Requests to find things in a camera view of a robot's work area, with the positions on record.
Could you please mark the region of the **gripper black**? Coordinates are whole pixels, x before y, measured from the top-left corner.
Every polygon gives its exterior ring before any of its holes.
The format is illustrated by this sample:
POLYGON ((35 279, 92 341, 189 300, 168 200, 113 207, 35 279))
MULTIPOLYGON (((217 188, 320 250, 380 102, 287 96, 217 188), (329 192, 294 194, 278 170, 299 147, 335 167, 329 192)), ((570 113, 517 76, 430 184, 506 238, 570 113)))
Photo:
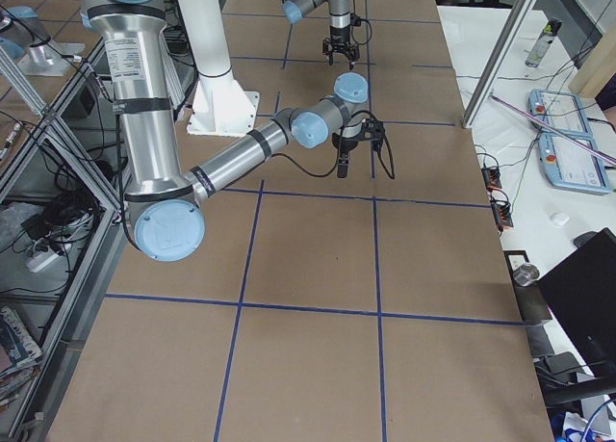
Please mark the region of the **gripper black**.
POLYGON ((332 135, 332 144, 337 152, 338 178, 347 178, 350 151, 364 139, 364 124, 365 121, 359 119, 343 127, 339 134, 332 135))
POLYGON ((359 46, 351 41, 351 28, 329 28, 329 37, 322 41, 322 54, 328 65, 333 66, 334 54, 342 54, 348 60, 349 68, 354 69, 360 58, 359 46))

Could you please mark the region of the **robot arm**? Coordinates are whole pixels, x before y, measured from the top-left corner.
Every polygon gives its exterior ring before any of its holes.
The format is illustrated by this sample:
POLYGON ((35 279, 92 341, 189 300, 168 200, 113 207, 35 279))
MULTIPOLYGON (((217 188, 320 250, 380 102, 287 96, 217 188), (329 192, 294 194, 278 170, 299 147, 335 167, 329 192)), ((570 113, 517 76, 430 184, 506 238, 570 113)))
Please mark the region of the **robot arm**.
POLYGON ((358 43, 352 36, 352 28, 360 26, 363 19, 354 12, 353 0, 280 0, 281 7, 292 24, 296 24, 321 5, 326 4, 329 16, 329 36, 322 41, 322 54, 333 65, 334 55, 346 57, 353 70, 360 59, 358 43))
POLYGON ((86 21, 104 43, 113 110, 132 173, 119 190, 125 233, 146 256, 173 262, 206 234, 200 204, 264 164, 290 142, 306 148, 347 130, 369 84, 341 74, 308 108, 283 109, 257 124, 259 95, 234 76, 219 0, 177 0, 197 85, 191 118, 179 126, 163 47, 165 0, 83 0, 86 21))

